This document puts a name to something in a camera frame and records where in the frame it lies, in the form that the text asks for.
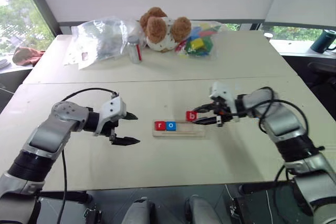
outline plastic bag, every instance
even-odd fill
[[[216,36],[226,26],[218,22],[192,22],[190,35],[175,48],[180,56],[216,58]]]
[[[131,35],[139,37],[140,46],[146,45],[145,34],[136,20],[108,17],[85,22],[72,27],[71,31],[72,39],[64,64],[78,64],[79,69],[96,61],[118,59],[127,54],[125,46]]]

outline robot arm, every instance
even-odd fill
[[[200,118],[194,123],[216,123],[221,127],[225,122],[232,119],[239,121],[240,117],[245,116],[262,119],[261,125],[282,155],[285,168],[294,175],[291,185],[302,211],[320,218],[316,223],[336,221],[336,174],[320,153],[323,148],[314,146],[295,114],[278,102],[277,95],[270,88],[239,95],[234,99],[224,84],[215,82],[210,98],[213,103],[195,108],[194,111],[214,111],[216,116]]]
[[[139,140],[132,137],[117,137],[114,129],[120,119],[138,118],[126,111],[126,104],[117,95],[103,104],[99,113],[69,101],[56,103],[48,119],[33,131],[12,166],[0,177],[0,220],[27,223],[36,195],[42,190],[71,132],[83,130],[93,132],[94,136],[104,135],[114,145],[138,143]],[[21,216],[17,211],[20,206]]]

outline black mug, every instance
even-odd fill
[[[336,31],[333,30],[323,30],[320,37],[315,40],[314,44],[311,45],[311,49],[315,52],[324,53],[326,50],[335,50],[336,46],[333,48],[329,48],[330,45],[336,39]]]

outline red letter block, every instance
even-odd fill
[[[195,111],[187,111],[185,115],[186,115],[185,120],[188,122],[192,122],[197,119],[197,112]]]
[[[166,122],[165,121],[156,121],[155,122],[155,130],[156,131],[165,131],[166,130]]]

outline teddy bear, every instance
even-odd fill
[[[189,19],[170,19],[159,7],[152,7],[142,15],[140,25],[145,32],[147,45],[160,52],[174,49],[191,32]]]

